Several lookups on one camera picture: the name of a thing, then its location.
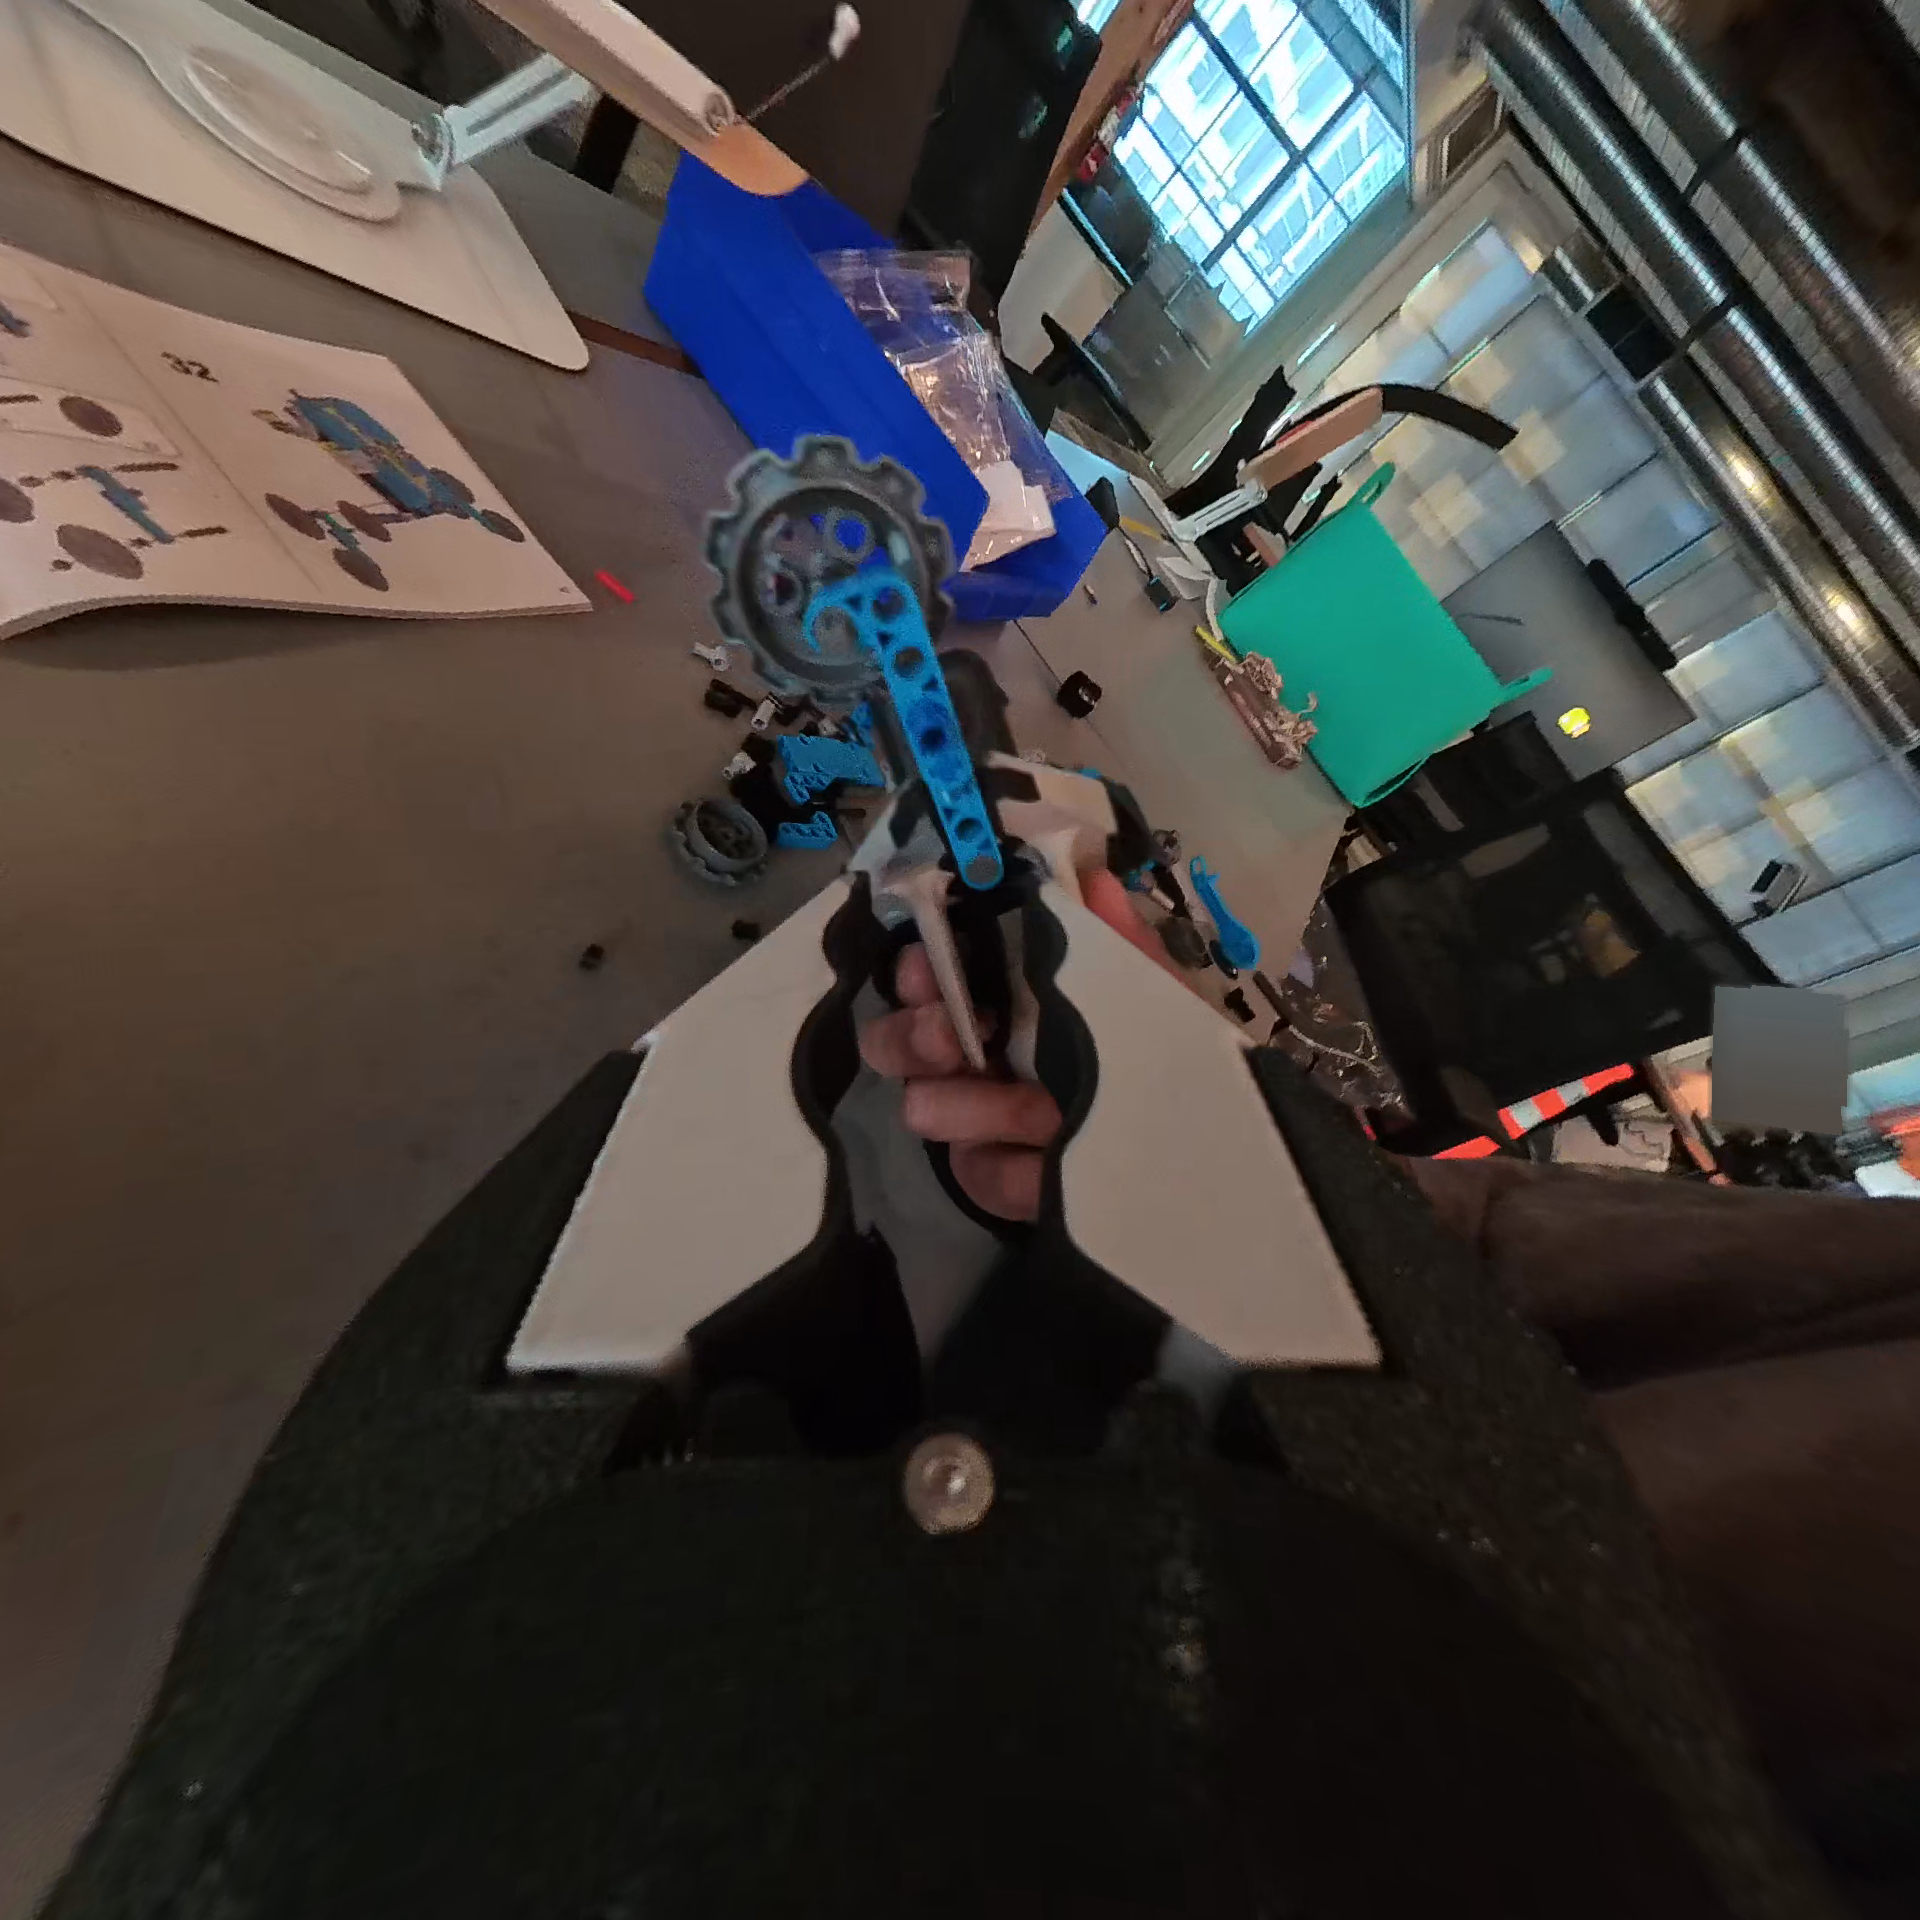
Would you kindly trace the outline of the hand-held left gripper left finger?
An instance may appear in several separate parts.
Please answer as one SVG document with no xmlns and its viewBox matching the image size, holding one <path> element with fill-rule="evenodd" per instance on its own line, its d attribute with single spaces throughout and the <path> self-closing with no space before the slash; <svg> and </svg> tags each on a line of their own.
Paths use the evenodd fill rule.
<svg viewBox="0 0 1920 1920">
<path fill-rule="evenodd" d="M 870 890 L 837 878 L 635 1047 L 508 1348 L 509 1377 L 656 1377 L 847 1211 L 832 1119 Z"/>
</svg>

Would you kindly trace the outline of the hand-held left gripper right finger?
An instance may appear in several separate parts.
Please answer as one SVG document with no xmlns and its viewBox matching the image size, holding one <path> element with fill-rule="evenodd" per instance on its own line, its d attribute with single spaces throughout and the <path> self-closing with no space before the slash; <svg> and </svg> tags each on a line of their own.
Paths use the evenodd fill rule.
<svg viewBox="0 0 1920 1920">
<path fill-rule="evenodd" d="M 1242 1031 L 1064 886 L 1023 907 L 1019 998 L 1063 1119 L 1042 1228 L 1242 1367 L 1379 1369 Z"/>
</svg>

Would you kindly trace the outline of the blue toy beam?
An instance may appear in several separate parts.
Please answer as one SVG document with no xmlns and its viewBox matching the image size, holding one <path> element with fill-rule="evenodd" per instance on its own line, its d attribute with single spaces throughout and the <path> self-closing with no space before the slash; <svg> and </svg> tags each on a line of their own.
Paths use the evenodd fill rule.
<svg viewBox="0 0 1920 1920">
<path fill-rule="evenodd" d="M 818 587 L 805 610 L 807 642 L 852 641 L 879 674 L 879 691 L 918 775 L 930 815 L 967 890 L 987 895 L 1004 880 L 1000 836 L 976 783 L 976 767 L 925 610 L 901 571 L 864 568 Z"/>
</svg>

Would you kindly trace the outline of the grey toy gear wheel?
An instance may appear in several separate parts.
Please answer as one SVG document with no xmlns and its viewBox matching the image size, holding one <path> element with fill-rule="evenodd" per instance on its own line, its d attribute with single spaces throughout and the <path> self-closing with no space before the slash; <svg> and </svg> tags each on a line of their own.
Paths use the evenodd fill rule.
<svg viewBox="0 0 1920 1920">
<path fill-rule="evenodd" d="M 829 435 L 805 435 L 789 454 L 748 454 L 706 519 L 703 559 L 718 631 L 750 655 L 771 691 L 828 710 L 852 707 L 879 670 L 845 620 L 822 641 L 808 636 L 808 610 L 822 592 L 891 569 L 930 638 L 954 612 L 954 543 L 928 515 L 924 482 L 901 462 L 869 460 Z"/>
</svg>

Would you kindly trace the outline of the grey desk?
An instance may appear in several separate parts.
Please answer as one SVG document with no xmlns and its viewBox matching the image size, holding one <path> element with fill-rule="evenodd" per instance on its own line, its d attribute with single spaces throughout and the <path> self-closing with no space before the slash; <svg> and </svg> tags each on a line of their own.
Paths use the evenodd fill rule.
<svg viewBox="0 0 1920 1920">
<path fill-rule="evenodd" d="M 724 751 L 688 646 L 741 438 L 644 306 L 656 218 L 541 160 L 493 182 L 588 321 L 583 375 L 5 150 L 7 242 L 388 355 L 589 595 L 5 642 L 5 1915 L 62 1875 L 370 1291 L 733 922 L 832 871 L 733 900 L 664 849 Z"/>
</svg>

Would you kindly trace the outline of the wooden standing desk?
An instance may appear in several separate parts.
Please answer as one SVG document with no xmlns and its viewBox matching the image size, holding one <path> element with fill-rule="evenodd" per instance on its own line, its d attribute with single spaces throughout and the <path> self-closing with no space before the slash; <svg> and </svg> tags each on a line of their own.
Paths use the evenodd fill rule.
<svg viewBox="0 0 1920 1920">
<path fill-rule="evenodd" d="M 781 103 L 826 50 L 832 4 L 638 2 L 631 12 L 764 108 L 758 131 L 883 236 L 971 254 L 999 302 L 1040 216 L 1100 39 L 1070 2 L 855 2 L 842 62 Z"/>
</svg>

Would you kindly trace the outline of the white desk lamp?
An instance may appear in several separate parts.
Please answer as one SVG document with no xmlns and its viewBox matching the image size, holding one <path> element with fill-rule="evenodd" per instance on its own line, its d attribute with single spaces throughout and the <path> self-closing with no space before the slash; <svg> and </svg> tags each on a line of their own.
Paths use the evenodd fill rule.
<svg viewBox="0 0 1920 1920">
<path fill-rule="evenodd" d="M 2 132 L 156 207 L 558 371 L 588 347 L 480 162 L 605 100 L 762 199 L 807 175 L 611 2 L 487 4 L 534 58 L 398 110 L 250 4 L 5 2 Z"/>
</svg>

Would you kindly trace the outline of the person's right hand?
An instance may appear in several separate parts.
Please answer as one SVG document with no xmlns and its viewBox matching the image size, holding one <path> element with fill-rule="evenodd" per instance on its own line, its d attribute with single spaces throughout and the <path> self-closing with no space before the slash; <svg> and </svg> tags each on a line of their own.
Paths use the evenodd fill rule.
<svg viewBox="0 0 1920 1920">
<path fill-rule="evenodd" d="M 1046 1153 L 1063 1132 L 1051 1096 L 971 1066 L 922 944 L 901 950 L 896 1007 L 859 1031 L 859 1062 L 901 1090 L 902 1127 L 942 1146 L 958 1192 L 1010 1228 L 1040 1219 Z"/>
</svg>

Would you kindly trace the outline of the blue brick assembly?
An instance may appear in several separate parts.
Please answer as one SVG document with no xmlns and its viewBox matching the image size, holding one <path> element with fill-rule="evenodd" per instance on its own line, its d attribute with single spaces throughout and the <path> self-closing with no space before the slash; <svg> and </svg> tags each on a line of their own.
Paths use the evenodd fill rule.
<svg viewBox="0 0 1920 1920">
<path fill-rule="evenodd" d="M 775 790 L 784 816 L 773 827 L 780 851 L 828 851 L 842 836 L 835 798 L 852 787 L 883 794 L 890 775 L 858 739 L 781 735 L 773 759 Z"/>
</svg>

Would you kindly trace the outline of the small grey toy wheel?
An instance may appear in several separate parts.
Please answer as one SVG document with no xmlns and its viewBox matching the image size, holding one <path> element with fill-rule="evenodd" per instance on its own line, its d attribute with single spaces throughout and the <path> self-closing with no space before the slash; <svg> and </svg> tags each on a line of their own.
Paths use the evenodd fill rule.
<svg viewBox="0 0 1920 1920">
<path fill-rule="evenodd" d="M 698 880 L 728 891 L 766 876 L 773 856 L 762 824 L 733 798 L 680 803 L 667 824 L 664 842 Z"/>
</svg>

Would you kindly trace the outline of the blue brick separator tool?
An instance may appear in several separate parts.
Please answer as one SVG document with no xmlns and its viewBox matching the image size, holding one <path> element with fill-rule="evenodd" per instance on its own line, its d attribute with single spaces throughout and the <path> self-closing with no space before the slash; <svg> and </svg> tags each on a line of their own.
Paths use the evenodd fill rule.
<svg viewBox="0 0 1920 1920">
<path fill-rule="evenodd" d="M 1207 943 L 1214 963 L 1227 977 L 1260 972 L 1258 936 L 1227 907 L 1218 887 L 1218 871 L 1202 856 L 1186 859 L 1186 896 L 1190 920 Z"/>
</svg>

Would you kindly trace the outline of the pile of small brick parts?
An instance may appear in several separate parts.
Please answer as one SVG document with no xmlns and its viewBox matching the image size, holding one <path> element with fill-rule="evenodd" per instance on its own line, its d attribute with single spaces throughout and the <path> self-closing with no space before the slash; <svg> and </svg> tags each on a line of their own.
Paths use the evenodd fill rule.
<svg viewBox="0 0 1920 1920">
<path fill-rule="evenodd" d="M 708 798 L 733 798 L 758 820 L 773 847 L 771 803 L 766 800 L 754 809 L 741 798 L 738 787 L 773 774 L 776 723 L 791 718 L 796 710 L 781 705 L 775 695 L 754 695 L 738 687 L 733 658 L 722 642 L 694 641 L 688 651 L 708 667 L 703 710 L 731 724 L 742 724 L 742 736 L 722 767 L 722 787 Z"/>
</svg>

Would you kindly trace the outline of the wooden puzzle model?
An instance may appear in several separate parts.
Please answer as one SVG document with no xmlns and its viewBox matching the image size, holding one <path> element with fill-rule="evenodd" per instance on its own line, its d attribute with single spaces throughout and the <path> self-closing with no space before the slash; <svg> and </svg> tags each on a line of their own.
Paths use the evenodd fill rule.
<svg viewBox="0 0 1920 1920">
<path fill-rule="evenodd" d="M 1282 774 L 1299 771 L 1318 732 L 1317 692 L 1288 691 L 1276 664 L 1261 655 L 1215 655 L 1212 674 L 1266 764 Z"/>
</svg>

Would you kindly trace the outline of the clear plastic bags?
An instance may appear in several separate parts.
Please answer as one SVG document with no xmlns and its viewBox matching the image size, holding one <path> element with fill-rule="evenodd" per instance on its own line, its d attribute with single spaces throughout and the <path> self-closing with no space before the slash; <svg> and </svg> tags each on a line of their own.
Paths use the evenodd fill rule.
<svg viewBox="0 0 1920 1920">
<path fill-rule="evenodd" d="M 917 395 L 987 499 L 963 571 L 1055 535 L 1068 482 L 1027 412 L 997 331 L 978 315 L 965 247 L 837 247 L 814 265 Z"/>
</svg>

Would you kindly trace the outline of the building instruction booklet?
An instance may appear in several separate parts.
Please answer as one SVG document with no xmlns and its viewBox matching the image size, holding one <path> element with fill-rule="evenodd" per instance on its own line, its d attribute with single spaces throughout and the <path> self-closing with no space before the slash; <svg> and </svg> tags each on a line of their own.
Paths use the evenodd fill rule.
<svg viewBox="0 0 1920 1920">
<path fill-rule="evenodd" d="M 2 630 L 130 607 L 550 617 L 588 595 L 392 362 L 2 250 Z"/>
</svg>

